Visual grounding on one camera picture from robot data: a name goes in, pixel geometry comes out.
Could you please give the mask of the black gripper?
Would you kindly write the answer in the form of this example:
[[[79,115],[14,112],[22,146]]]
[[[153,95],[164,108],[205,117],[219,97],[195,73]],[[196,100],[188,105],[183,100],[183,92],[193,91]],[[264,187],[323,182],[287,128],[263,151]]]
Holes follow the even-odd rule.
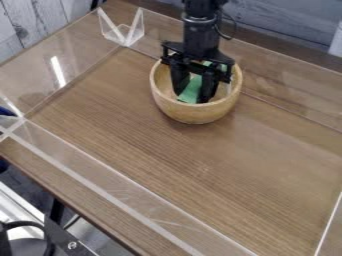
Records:
[[[169,66],[175,94],[183,92],[189,83],[189,73],[195,73],[201,75],[197,102],[207,103],[215,95],[219,81],[231,81],[235,60],[217,49],[208,50],[203,56],[192,55],[180,42],[163,41],[161,47],[161,63]]]

